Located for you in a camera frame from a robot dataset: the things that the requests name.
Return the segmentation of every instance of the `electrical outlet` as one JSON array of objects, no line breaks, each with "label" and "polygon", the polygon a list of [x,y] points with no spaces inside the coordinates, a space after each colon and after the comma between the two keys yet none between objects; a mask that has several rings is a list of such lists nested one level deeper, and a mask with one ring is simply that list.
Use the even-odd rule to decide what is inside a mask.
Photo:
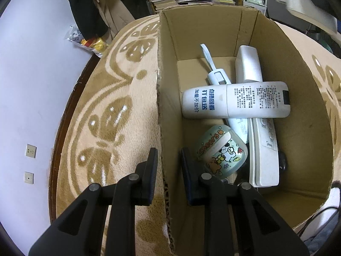
[{"label": "electrical outlet", "polygon": [[23,181],[27,184],[33,184],[34,174],[31,172],[25,172],[23,176]]},{"label": "electrical outlet", "polygon": [[31,144],[28,144],[26,146],[26,156],[27,157],[31,157],[31,158],[35,158],[35,153],[37,151],[37,147],[31,145]]}]

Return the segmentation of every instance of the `metal screw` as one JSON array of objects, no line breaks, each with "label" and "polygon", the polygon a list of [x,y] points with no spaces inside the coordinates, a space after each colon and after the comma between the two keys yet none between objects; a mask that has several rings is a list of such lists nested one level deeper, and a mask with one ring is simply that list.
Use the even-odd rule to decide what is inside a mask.
[{"label": "metal screw", "polygon": [[129,178],[130,181],[136,181],[136,180],[138,180],[140,178],[140,176],[137,173],[132,173],[132,174],[129,175],[128,178]]},{"label": "metal screw", "polygon": [[99,188],[100,188],[100,185],[97,184],[97,183],[93,183],[93,184],[91,184],[91,185],[89,186],[89,190],[90,190],[90,191],[96,191],[96,190],[98,190]]},{"label": "metal screw", "polygon": [[241,187],[246,190],[251,189],[251,185],[248,182],[242,183]]},{"label": "metal screw", "polygon": [[212,178],[212,175],[209,173],[203,173],[203,174],[201,174],[201,178],[204,180],[209,180]]}]

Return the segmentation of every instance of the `fleece blanket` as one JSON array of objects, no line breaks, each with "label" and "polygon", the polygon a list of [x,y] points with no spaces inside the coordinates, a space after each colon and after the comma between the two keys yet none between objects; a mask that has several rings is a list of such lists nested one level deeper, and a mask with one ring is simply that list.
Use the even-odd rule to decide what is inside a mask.
[{"label": "fleece blanket", "polygon": [[150,147],[156,147],[159,165],[154,200],[151,206],[135,211],[136,254],[148,256],[171,255],[157,124],[158,28],[158,16],[130,23],[93,71],[66,135],[56,200],[59,216],[89,184],[116,183],[147,159]]}]

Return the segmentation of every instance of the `plastic bag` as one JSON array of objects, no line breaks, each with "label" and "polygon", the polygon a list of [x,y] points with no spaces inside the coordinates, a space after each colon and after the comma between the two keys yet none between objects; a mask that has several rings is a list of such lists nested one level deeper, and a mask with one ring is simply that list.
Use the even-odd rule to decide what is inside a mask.
[{"label": "plastic bag", "polygon": [[76,25],[70,26],[70,30],[65,36],[65,39],[72,42],[74,45],[82,47],[85,50],[94,52],[97,57],[101,58],[108,44],[101,37],[94,37],[89,40],[85,40],[81,31]]}]

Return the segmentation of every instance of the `remote control button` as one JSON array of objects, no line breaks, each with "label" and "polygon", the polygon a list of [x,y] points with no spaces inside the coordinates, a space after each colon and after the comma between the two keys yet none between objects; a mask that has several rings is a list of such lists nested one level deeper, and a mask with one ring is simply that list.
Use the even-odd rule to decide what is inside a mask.
[{"label": "remote control button", "polygon": [[265,121],[264,118],[261,118],[261,119],[260,119],[260,123],[261,123],[264,127],[266,127],[266,121]]}]

